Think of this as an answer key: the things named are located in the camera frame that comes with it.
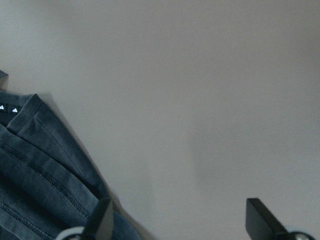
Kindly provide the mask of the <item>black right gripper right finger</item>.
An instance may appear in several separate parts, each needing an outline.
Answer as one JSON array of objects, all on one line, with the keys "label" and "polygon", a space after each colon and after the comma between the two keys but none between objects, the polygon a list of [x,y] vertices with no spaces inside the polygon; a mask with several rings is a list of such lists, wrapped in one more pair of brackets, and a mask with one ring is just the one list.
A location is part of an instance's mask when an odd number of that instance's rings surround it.
[{"label": "black right gripper right finger", "polygon": [[259,198],[246,199],[245,229],[251,240],[295,239]]}]

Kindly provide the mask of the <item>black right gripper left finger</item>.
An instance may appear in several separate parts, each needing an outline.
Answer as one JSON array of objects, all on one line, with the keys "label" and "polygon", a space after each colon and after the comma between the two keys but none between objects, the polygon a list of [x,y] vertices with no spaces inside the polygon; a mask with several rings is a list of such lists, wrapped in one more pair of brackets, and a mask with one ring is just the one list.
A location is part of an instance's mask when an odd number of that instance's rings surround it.
[{"label": "black right gripper left finger", "polygon": [[82,232],[83,240],[110,240],[113,234],[113,201],[102,198],[98,201]]}]

